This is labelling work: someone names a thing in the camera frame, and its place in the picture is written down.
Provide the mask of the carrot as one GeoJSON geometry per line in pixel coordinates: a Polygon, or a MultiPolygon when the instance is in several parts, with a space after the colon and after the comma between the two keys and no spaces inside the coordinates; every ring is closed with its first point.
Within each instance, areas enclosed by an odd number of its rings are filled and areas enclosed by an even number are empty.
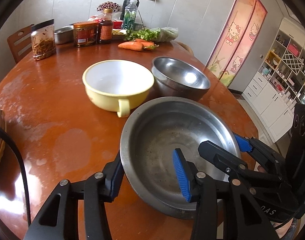
{"type": "Polygon", "coordinates": [[[142,40],[142,39],[135,39],[135,42],[139,42],[143,45],[143,49],[144,50],[154,50],[158,47],[157,44],[155,44],[152,41],[146,41],[146,40],[142,40]]]}
{"type": "Polygon", "coordinates": [[[142,51],[144,50],[144,45],[140,42],[123,42],[118,45],[118,48],[132,51],[142,51]]]}

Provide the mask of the pink hello kitty door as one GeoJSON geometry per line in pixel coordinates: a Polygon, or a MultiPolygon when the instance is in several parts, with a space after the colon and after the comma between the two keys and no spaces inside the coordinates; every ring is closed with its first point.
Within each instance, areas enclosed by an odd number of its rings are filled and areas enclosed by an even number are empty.
{"type": "Polygon", "coordinates": [[[241,69],[264,23],[267,10],[260,0],[235,0],[206,67],[225,86],[241,69]]]}

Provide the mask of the red tissue pack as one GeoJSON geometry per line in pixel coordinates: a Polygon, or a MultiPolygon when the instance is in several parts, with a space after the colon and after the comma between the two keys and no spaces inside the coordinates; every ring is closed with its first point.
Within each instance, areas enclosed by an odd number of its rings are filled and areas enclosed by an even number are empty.
{"type": "MultiPolygon", "coordinates": [[[[96,15],[91,16],[88,19],[88,21],[99,23],[99,22],[102,21],[103,17],[104,17],[103,13],[96,14],[96,15]]],[[[119,20],[117,17],[115,17],[115,13],[113,13],[113,15],[112,15],[112,23],[113,23],[113,29],[121,29],[122,28],[123,21],[119,20]]]]}

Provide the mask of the white shelf cabinet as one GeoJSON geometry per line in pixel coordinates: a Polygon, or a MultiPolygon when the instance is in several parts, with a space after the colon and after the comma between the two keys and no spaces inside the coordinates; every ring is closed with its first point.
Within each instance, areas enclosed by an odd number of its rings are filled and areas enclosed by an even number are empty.
{"type": "Polygon", "coordinates": [[[263,63],[242,96],[273,142],[292,126],[295,105],[305,105],[305,32],[281,21],[263,63]]]}

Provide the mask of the deep steel bowl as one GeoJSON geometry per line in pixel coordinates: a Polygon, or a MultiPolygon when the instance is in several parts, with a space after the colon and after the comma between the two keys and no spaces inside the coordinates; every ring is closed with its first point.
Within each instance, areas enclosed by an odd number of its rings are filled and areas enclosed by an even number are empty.
{"type": "Polygon", "coordinates": [[[210,89],[209,79],[189,63],[172,57],[159,56],[152,60],[154,89],[160,96],[179,96],[200,100],[210,89]]]}

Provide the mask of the clear plastic water bottle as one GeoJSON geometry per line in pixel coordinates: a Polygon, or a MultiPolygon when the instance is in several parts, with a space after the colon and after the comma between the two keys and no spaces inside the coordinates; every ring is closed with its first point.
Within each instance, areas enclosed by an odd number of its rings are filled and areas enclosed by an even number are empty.
{"type": "Polygon", "coordinates": [[[122,29],[134,29],[136,15],[138,12],[137,2],[138,0],[130,0],[129,4],[125,7],[122,29]]]}

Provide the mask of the clear jar black lid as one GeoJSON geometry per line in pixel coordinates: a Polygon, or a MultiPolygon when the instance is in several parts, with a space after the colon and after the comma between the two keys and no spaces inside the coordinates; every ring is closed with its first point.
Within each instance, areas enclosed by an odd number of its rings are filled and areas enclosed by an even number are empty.
{"type": "Polygon", "coordinates": [[[56,53],[54,19],[31,27],[31,42],[35,61],[43,60],[56,53]]]}

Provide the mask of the brown wooden slat chair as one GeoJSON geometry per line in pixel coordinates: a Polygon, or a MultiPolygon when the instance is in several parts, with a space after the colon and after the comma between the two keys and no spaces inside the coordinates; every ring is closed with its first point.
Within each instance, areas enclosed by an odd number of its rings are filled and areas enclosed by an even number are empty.
{"type": "Polygon", "coordinates": [[[33,24],[24,27],[7,38],[10,52],[14,61],[19,63],[28,53],[32,51],[31,30],[33,24]]]}

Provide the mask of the dark sauce bottle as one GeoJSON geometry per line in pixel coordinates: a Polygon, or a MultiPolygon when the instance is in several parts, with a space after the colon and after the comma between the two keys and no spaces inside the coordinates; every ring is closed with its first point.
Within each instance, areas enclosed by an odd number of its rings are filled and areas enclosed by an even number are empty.
{"type": "Polygon", "coordinates": [[[113,22],[112,22],[112,9],[104,9],[103,17],[98,25],[98,36],[97,42],[100,44],[108,44],[112,40],[112,30],[113,30],[113,22]]]}

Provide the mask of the carrot front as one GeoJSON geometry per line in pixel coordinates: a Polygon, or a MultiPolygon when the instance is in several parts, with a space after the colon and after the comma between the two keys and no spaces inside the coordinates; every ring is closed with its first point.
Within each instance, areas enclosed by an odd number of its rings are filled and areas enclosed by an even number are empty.
{"type": "Polygon", "coordinates": [[[132,51],[142,51],[144,50],[144,45],[140,42],[123,42],[118,45],[118,48],[132,51]]]}

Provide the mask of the bag of green vegetables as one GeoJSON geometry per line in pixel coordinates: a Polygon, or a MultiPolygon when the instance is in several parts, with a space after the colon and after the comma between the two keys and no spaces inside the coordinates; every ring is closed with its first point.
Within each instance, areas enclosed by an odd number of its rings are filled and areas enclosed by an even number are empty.
{"type": "Polygon", "coordinates": [[[134,41],[141,39],[145,41],[170,42],[178,37],[178,29],[165,27],[165,28],[152,28],[152,29],[140,29],[140,30],[127,30],[125,39],[127,41],[134,41]]]}

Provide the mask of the red chili sauce jar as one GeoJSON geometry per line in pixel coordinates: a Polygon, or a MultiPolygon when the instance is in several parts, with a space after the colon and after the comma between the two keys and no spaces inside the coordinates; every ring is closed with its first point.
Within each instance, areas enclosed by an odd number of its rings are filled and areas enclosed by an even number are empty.
{"type": "Polygon", "coordinates": [[[76,47],[94,45],[97,40],[98,23],[95,21],[77,22],[73,24],[73,38],[76,47]]]}

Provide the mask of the black thermos flask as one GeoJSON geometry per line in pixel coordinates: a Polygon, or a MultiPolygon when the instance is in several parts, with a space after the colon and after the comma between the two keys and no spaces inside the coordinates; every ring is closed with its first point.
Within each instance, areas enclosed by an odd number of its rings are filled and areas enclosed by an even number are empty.
{"type": "MultiPolygon", "coordinates": [[[[120,15],[120,20],[124,20],[124,15],[125,15],[125,8],[127,7],[127,5],[129,5],[130,0],[124,0],[123,5],[122,5],[122,10],[121,10],[121,15],[120,15]]],[[[139,7],[140,4],[140,0],[137,0],[137,7],[139,7]]]]}

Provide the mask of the yellow bowl with handle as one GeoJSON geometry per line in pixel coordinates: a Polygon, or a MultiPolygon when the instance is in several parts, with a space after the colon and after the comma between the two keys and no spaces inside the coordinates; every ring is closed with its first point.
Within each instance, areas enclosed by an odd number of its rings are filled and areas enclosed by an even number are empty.
{"type": "Polygon", "coordinates": [[[155,79],[150,70],[138,63],[105,60],[89,66],[82,81],[95,106],[124,118],[144,102],[155,79]]]}

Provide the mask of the small steel basin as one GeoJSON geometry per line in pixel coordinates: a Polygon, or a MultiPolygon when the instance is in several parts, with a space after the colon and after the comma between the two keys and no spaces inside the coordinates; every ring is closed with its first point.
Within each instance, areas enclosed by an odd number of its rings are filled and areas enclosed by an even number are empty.
{"type": "Polygon", "coordinates": [[[68,25],[54,31],[55,44],[65,44],[73,42],[73,26],[68,25]]]}

